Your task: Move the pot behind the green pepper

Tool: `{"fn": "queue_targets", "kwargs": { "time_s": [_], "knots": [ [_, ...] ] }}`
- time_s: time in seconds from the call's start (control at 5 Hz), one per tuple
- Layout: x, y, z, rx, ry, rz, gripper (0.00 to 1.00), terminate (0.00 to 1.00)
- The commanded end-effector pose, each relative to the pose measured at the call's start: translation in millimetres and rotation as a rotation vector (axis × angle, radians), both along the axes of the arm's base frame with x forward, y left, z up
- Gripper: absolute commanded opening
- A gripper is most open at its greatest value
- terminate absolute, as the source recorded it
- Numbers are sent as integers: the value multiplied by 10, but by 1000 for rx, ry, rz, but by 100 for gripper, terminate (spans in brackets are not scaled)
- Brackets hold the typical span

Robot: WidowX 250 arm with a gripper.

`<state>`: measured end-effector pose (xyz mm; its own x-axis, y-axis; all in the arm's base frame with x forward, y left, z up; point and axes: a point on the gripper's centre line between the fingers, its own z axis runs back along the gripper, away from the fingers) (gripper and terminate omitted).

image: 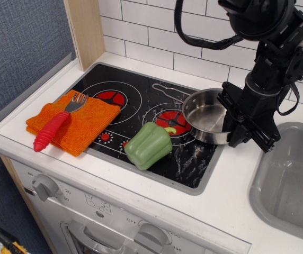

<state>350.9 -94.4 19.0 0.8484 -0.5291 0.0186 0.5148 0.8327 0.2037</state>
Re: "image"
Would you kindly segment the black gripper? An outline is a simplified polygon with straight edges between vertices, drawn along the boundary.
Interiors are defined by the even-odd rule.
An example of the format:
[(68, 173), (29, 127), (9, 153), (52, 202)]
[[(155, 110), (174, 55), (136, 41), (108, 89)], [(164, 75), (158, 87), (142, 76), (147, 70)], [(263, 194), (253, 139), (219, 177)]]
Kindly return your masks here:
[(271, 151), (280, 134), (274, 122), (276, 97), (265, 97), (248, 87), (241, 89), (224, 82), (218, 101), (226, 108), (222, 130), (229, 132), (229, 146), (254, 140), (264, 151)]

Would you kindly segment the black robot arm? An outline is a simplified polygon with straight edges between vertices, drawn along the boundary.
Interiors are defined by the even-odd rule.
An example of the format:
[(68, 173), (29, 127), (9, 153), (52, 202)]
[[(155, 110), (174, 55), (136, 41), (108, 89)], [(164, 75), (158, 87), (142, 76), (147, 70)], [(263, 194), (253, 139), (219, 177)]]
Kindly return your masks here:
[(244, 40), (258, 42), (255, 65), (244, 88), (224, 82), (218, 100), (226, 108), (223, 131), (236, 147), (254, 140), (270, 151), (280, 133), (274, 114), (303, 78), (303, 13), (294, 1), (220, 1), (230, 25)]

